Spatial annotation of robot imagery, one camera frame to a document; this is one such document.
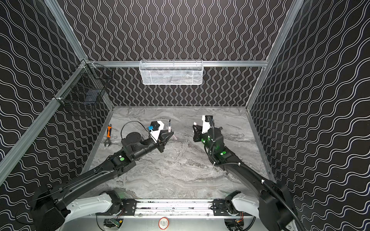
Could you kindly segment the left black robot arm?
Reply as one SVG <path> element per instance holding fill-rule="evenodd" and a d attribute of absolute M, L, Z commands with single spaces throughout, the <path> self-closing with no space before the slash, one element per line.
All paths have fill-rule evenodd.
<path fill-rule="evenodd" d="M 159 137 L 143 139 L 140 133 L 131 132 L 121 140 L 122 149 L 110 155 L 104 162 L 86 173 L 60 185 L 38 188 L 30 202 L 30 216 L 38 231 L 54 231 L 62 226 L 71 214 L 67 206 L 75 199 L 95 188 L 128 172 L 143 156 L 165 145 L 174 132 L 161 130 Z"/>

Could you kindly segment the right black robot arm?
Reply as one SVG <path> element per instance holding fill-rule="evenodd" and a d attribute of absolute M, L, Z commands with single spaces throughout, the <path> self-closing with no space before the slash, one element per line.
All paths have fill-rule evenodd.
<path fill-rule="evenodd" d="M 194 142 L 201 142 L 209 161 L 222 170 L 232 174 L 250 189 L 254 196 L 239 191 L 231 193 L 226 199 L 229 213 L 245 212 L 258 218 L 269 231 L 285 230 L 295 221 L 300 231 L 304 230 L 294 207 L 292 195 L 286 186 L 275 183 L 247 166 L 224 144 L 221 128 L 203 130 L 203 126 L 193 124 Z"/>

